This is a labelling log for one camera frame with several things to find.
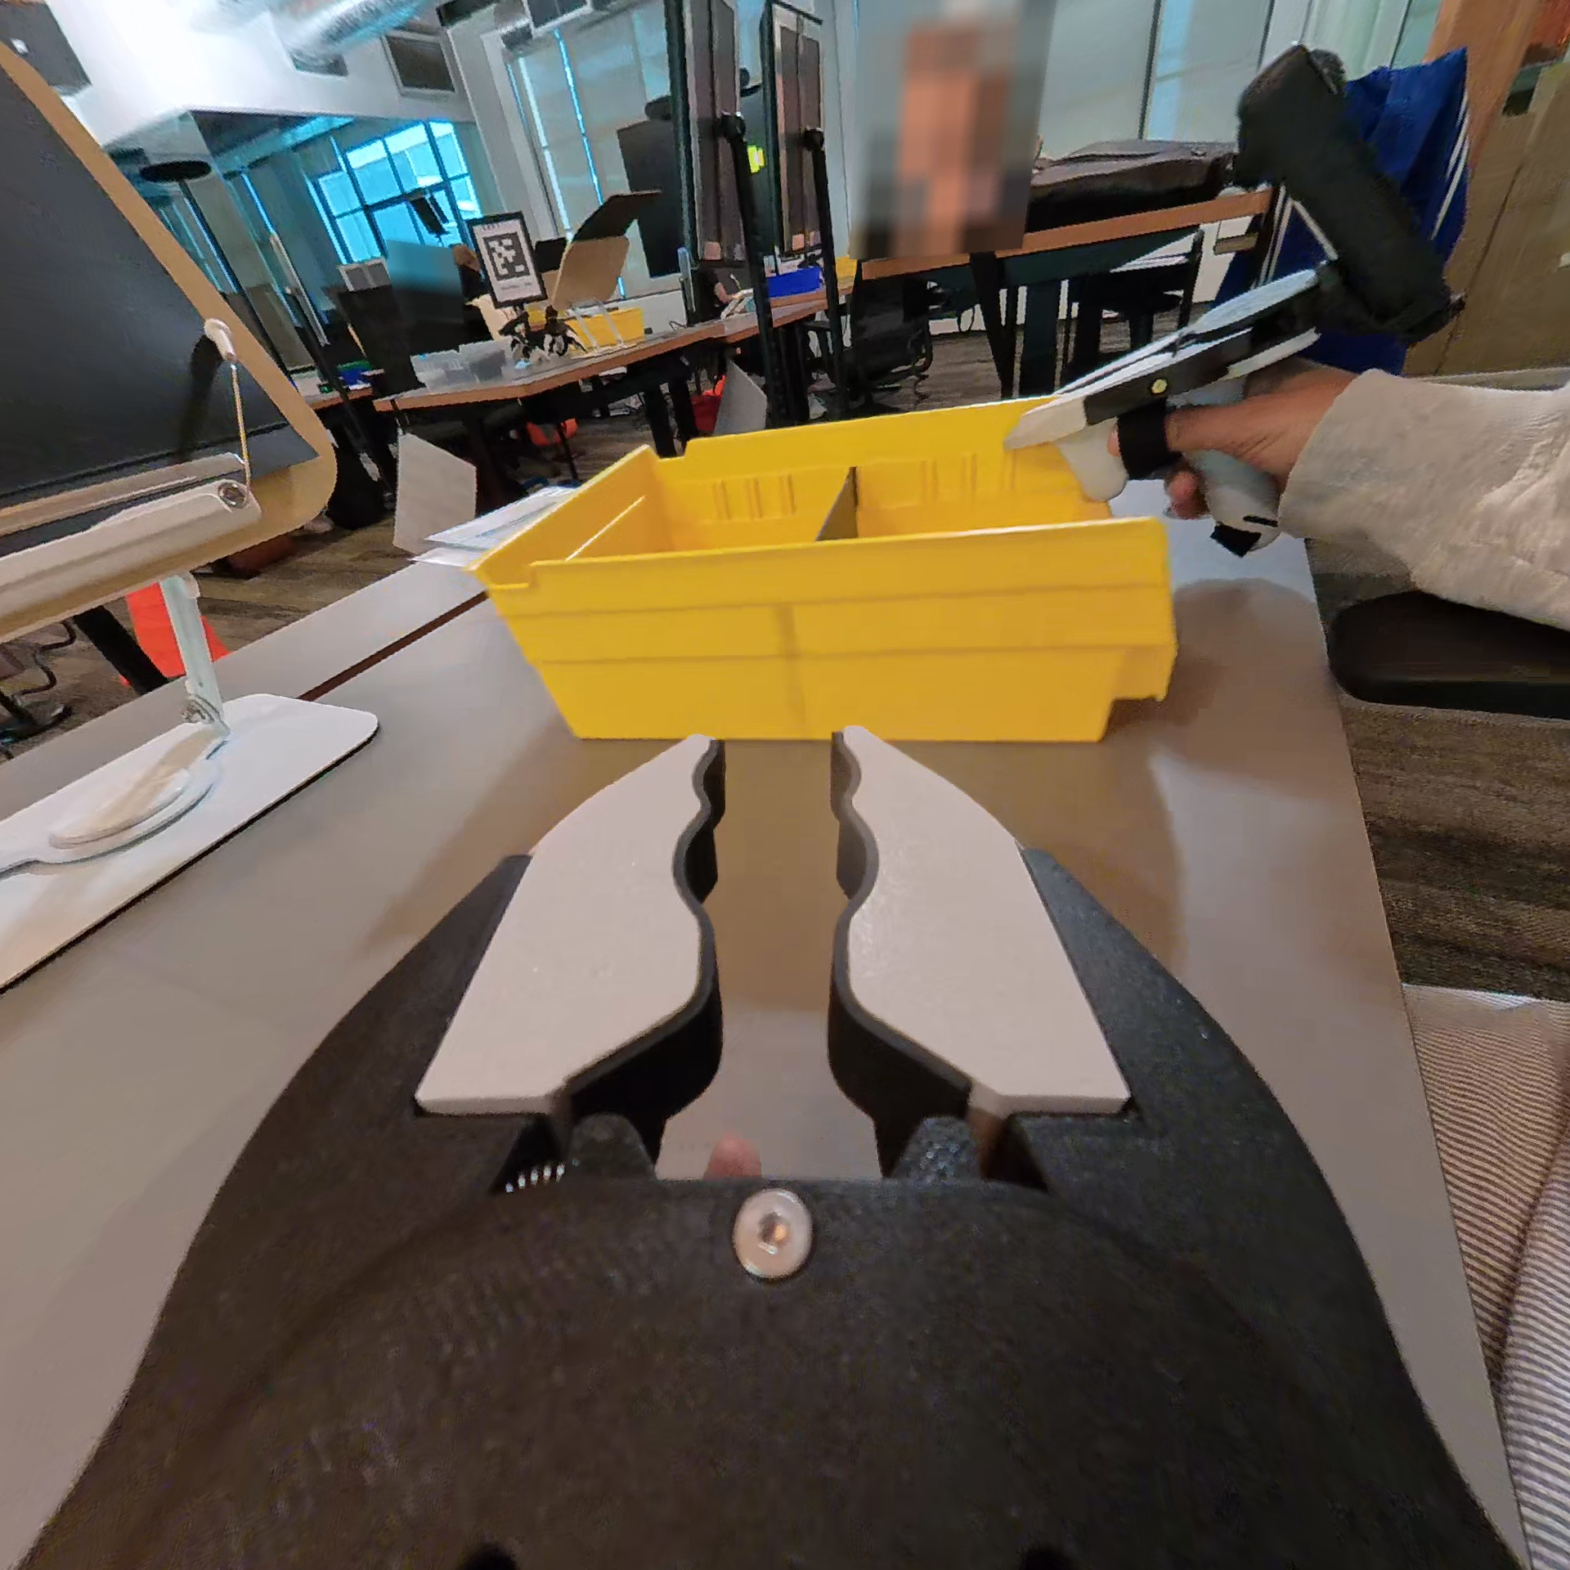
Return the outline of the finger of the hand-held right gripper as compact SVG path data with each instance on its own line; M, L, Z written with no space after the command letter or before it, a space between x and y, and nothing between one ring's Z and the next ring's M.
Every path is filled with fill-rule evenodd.
M1100 426L1244 385L1319 336L1328 278L1324 272L1295 272L1216 303L1172 334L1060 388L1022 414L1005 445L1061 445Z

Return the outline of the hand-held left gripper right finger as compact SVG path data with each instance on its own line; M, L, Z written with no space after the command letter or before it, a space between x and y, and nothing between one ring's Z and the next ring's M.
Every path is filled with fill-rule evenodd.
M961 1121L991 1150L1018 1116L1120 1116L1129 1088L1037 888L976 799L871 730L831 742L830 1063L876 1153Z

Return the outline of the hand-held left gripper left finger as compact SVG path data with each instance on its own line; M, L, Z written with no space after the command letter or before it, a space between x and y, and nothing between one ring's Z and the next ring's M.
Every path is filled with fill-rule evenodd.
M688 856L722 747L688 737L552 828L415 1091L426 1116L545 1116L701 1006L712 929Z

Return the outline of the yellow plastic bin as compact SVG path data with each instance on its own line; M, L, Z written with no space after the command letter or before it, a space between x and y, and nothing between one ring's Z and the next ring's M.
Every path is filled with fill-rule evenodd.
M1167 532L1009 450L1026 411L638 447L474 580L579 738L1094 743L1167 695ZM849 466L860 538L814 545Z

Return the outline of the person's right forearm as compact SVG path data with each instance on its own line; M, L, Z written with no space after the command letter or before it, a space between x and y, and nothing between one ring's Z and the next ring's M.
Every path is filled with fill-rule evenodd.
M1356 545L1438 599L1567 631L1567 388L1364 371L1282 492L1286 533Z

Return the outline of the person's right hand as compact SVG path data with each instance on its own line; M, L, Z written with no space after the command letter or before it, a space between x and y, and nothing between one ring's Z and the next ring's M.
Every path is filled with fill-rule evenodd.
M1356 380L1352 371L1291 360L1251 377L1237 403L1171 411L1166 442L1177 464L1163 481L1167 517L1180 522L1208 517L1205 481L1187 464L1201 452L1234 459L1283 494L1310 437Z

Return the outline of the blue jacket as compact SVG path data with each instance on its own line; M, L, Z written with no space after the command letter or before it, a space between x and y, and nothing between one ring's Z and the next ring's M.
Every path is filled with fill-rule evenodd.
M1467 55L1374 68L1343 85L1347 119L1378 167L1400 189L1440 263L1454 258L1469 206ZM1227 303L1249 287L1324 263L1324 232L1286 196L1276 196L1256 246L1237 256L1214 297Z

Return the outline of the wooden top table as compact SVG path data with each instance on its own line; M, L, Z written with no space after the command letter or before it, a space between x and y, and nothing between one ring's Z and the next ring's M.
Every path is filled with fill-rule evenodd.
M480 406L536 406L555 396L579 396L589 408L638 399L660 459L675 459L697 432L693 418L691 371L707 361L726 361L735 349L758 340L758 318L737 315L664 334L644 334L634 344L601 347L574 360L555 360L509 375L467 380L457 388L434 388L406 396L373 397L373 411L399 420L424 412L457 412L464 427L478 431Z
M893 280L965 272L976 292L1000 397L1048 392L1060 342L1061 287L1105 275L1205 225L1256 217L1268 188L1227 189L1182 208L1142 208L1114 217L1032 231L1024 246L938 258L865 260L860 275Z

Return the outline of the white metal stand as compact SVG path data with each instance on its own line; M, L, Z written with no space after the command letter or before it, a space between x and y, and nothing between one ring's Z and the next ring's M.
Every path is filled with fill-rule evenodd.
M184 662L176 727L3 816L4 988L377 737L367 710L222 695L189 572L258 522L241 460L222 456L198 484L145 492L3 557L4 633L94 594L156 585Z

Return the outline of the white paper sheet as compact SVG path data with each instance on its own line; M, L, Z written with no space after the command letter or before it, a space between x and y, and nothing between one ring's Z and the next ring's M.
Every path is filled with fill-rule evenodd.
M571 487L543 487L474 522L442 528L433 533L419 552L415 552L415 562L467 570L492 548L526 533L536 522L555 512L574 494L577 488Z

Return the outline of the small marker sign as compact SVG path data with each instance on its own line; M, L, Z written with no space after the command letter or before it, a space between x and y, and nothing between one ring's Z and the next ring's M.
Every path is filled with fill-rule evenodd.
M549 289L520 212L480 215L467 224L467 237L495 307L549 302Z

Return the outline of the person's striped trousers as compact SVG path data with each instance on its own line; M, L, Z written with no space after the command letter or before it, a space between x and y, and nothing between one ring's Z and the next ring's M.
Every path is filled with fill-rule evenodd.
M1567 1567L1567 1004L1405 988L1527 1562Z

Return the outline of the wood framed dark board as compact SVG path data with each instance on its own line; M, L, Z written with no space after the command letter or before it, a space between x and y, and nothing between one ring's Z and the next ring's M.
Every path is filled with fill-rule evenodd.
M310 522L333 445L42 76L3 50L3 638Z

